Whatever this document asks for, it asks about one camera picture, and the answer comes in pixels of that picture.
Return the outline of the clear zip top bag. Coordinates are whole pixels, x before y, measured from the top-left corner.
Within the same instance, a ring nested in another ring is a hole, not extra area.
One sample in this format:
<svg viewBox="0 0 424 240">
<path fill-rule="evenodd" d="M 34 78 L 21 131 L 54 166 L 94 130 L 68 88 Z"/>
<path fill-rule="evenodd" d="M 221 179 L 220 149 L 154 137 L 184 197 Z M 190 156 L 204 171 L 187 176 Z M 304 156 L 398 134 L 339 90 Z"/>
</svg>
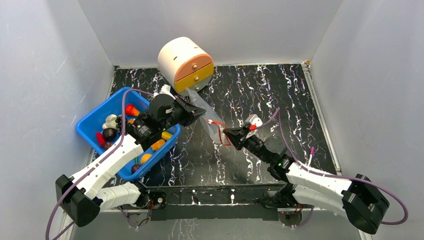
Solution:
<svg viewBox="0 0 424 240">
<path fill-rule="evenodd" d="M 214 109 L 195 91 L 186 88 L 191 103 L 205 110 L 200 122 L 212 141 L 221 146 L 230 146 L 228 137 L 223 133 L 227 126 Z"/>
</svg>

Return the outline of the orange tangerine toy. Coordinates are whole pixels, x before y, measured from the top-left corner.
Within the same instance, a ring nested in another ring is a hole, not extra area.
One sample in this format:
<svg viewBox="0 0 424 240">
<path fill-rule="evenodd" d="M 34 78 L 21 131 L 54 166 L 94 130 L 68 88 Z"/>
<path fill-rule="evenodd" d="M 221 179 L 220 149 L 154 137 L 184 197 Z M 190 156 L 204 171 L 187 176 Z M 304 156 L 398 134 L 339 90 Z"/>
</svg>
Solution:
<svg viewBox="0 0 424 240">
<path fill-rule="evenodd" d="M 166 143 L 167 141 L 165 140 L 165 139 L 160 139 L 160 140 L 158 140 L 157 142 L 155 142 L 155 143 L 153 143 L 152 145 L 151 145 L 151 149 L 153 150 L 153 151 L 158 151 L 165 143 Z"/>
</svg>

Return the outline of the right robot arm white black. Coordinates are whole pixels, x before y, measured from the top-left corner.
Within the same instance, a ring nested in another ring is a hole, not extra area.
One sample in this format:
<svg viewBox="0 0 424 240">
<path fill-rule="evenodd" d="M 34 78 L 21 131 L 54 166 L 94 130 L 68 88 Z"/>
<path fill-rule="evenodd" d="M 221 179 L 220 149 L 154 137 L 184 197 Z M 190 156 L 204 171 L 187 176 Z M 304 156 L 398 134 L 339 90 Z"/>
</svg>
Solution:
<svg viewBox="0 0 424 240">
<path fill-rule="evenodd" d="M 343 179 L 325 171 L 306 169 L 295 163 L 277 136 L 266 140 L 257 137 L 251 125 L 223 131 L 237 149 L 246 149 L 268 164 L 268 172 L 277 180 L 292 186 L 282 192 L 282 202 L 288 207 L 310 205 L 341 215 L 357 229 L 376 234 L 390 206 L 389 201 L 361 174 L 356 180 Z"/>
</svg>

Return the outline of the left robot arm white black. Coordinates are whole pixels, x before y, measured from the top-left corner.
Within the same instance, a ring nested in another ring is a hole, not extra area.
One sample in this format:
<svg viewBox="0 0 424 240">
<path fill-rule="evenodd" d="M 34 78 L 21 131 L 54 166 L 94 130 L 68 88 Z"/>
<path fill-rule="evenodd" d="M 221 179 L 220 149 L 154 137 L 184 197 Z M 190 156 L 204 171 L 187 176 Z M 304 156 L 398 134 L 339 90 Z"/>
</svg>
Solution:
<svg viewBox="0 0 424 240">
<path fill-rule="evenodd" d="M 100 212 L 122 205 L 144 208 L 149 194 L 127 182 L 105 188 L 109 179 L 130 160 L 159 141 L 162 133 L 175 125 L 187 127 L 206 112 L 178 96 L 161 93 L 139 113 L 133 123 L 121 118 L 121 134 L 107 151 L 84 169 L 55 181 L 57 204 L 79 227 L 91 223 Z"/>
</svg>

